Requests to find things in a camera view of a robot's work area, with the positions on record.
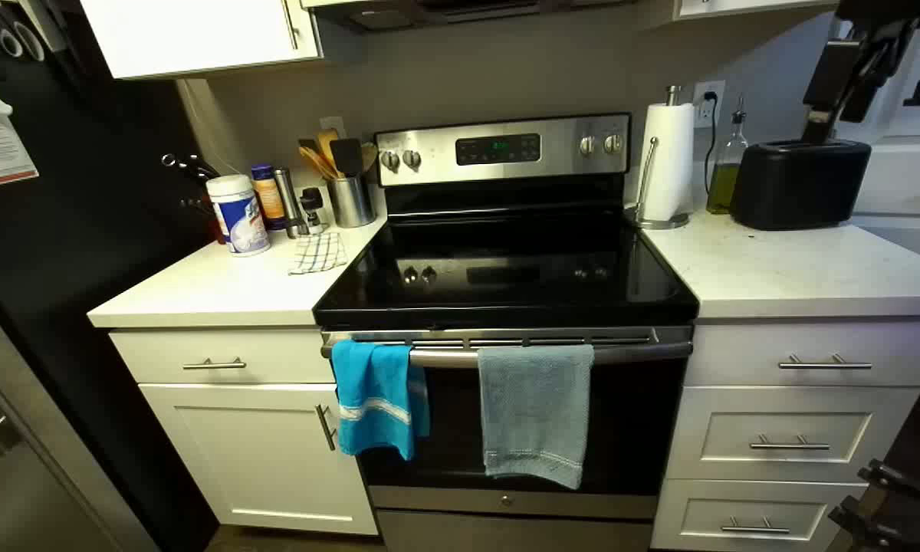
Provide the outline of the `black toaster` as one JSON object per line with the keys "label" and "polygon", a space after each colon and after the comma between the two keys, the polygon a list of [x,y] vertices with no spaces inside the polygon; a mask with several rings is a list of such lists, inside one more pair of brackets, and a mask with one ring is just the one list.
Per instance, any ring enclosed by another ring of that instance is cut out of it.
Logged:
{"label": "black toaster", "polygon": [[730,218],[755,230],[836,227],[852,215],[871,147],[767,141],[743,157]]}

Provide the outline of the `white left base cabinet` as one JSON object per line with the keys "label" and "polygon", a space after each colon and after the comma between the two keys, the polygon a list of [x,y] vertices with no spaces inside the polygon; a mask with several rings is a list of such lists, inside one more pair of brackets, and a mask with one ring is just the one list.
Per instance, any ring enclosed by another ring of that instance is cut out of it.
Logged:
{"label": "white left base cabinet", "polygon": [[113,332],[125,368],[221,523],[373,536],[338,452],[332,366],[309,327]]}

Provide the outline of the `white upper cabinet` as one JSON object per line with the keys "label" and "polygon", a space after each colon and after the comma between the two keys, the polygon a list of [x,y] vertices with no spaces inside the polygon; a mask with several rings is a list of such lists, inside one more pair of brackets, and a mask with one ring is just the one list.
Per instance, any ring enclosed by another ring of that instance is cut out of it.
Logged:
{"label": "white upper cabinet", "polygon": [[81,0],[115,80],[318,61],[300,0]]}

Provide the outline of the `range hood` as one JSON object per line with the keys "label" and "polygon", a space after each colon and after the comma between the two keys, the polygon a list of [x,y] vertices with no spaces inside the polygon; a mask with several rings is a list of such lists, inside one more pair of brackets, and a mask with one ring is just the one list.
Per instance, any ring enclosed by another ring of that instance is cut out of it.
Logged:
{"label": "range hood", "polygon": [[405,29],[468,25],[575,8],[608,8],[634,0],[300,0],[308,11],[356,29]]}

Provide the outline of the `patterned trivet mat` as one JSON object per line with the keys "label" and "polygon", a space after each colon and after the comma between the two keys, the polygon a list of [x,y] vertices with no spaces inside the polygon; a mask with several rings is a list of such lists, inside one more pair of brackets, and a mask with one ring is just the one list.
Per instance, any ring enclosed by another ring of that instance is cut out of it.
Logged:
{"label": "patterned trivet mat", "polygon": [[292,275],[338,270],[346,261],[338,230],[305,237],[287,267]]}

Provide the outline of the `olive oil bottle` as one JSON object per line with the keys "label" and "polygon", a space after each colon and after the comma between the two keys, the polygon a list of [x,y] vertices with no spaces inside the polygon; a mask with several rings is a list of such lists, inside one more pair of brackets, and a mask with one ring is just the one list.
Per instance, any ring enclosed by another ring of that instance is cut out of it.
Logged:
{"label": "olive oil bottle", "polygon": [[730,115],[730,133],[727,133],[727,139],[725,139],[725,144],[714,157],[714,164],[712,164],[712,185],[709,185],[709,202],[706,202],[706,208],[712,215],[727,215],[730,212],[746,150],[748,150],[746,112],[737,111]]}

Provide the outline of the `white paper towel roll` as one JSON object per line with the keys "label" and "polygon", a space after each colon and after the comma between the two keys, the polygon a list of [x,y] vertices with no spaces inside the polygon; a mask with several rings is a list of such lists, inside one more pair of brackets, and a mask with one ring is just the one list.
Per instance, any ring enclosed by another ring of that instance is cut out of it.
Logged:
{"label": "white paper towel roll", "polygon": [[692,181],[692,118],[695,106],[668,85],[664,98],[648,106],[637,215],[645,227],[668,227]]}

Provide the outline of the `white right drawer cabinet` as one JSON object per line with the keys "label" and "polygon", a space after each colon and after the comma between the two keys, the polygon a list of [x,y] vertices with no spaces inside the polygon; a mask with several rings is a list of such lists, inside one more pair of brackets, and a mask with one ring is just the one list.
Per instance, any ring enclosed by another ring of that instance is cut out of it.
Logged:
{"label": "white right drawer cabinet", "polygon": [[920,323],[701,323],[655,549],[824,552],[920,395]]}

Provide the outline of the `metal utensil holder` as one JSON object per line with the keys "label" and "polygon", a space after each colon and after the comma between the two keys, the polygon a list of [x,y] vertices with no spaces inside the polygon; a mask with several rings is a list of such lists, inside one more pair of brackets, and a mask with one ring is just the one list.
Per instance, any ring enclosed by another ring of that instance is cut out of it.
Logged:
{"label": "metal utensil holder", "polygon": [[332,181],[338,223],[340,227],[366,227],[372,220],[366,187],[359,177],[338,174]]}

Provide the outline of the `white wipes canister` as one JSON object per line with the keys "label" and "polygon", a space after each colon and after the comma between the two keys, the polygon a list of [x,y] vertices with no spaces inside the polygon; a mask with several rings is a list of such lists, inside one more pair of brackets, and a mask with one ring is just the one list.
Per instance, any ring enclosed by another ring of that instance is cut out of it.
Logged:
{"label": "white wipes canister", "polygon": [[263,252],[269,246],[254,187],[246,174],[210,177],[204,189],[235,255]]}

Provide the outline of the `stainless steel black-top stove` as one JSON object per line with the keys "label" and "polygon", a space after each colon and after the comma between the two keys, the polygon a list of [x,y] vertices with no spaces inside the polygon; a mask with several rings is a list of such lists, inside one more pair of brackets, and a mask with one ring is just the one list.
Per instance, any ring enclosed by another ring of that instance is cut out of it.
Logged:
{"label": "stainless steel black-top stove", "polygon": [[[648,552],[695,296],[622,208],[622,112],[396,128],[383,230],[314,307],[338,339],[405,344],[428,434],[352,457],[387,552]],[[490,477],[478,351],[592,345],[575,491]]]}

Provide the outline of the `black refrigerator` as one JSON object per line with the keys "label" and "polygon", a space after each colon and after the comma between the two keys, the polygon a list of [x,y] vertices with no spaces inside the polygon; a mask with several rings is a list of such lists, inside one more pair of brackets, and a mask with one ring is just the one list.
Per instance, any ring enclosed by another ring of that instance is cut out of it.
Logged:
{"label": "black refrigerator", "polygon": [[211,239],[177,91],[106,76],[73,3],[0,0],[0,552],[201,552],[219,529],[88,310]]}

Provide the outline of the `bright blue striped towel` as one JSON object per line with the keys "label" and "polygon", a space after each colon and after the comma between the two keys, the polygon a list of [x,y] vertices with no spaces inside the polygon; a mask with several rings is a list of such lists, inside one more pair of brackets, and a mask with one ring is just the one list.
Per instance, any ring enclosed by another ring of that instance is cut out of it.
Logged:
{"label": "bright blue striped towel", "polygon": [[428,434],[425,375],[411,366],[405,344],[338,339],[338,443],[343,454],[391,446],[405,462]]}

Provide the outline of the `light blue towel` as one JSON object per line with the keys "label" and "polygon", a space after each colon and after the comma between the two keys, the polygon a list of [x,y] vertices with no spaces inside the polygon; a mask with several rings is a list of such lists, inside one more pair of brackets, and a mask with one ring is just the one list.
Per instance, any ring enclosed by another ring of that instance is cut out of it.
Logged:
{"label": "light blue towel", "polygon": [[590,443],[592,345],[484,345],[478,351],[480,459],[490,477],[575,491]]}

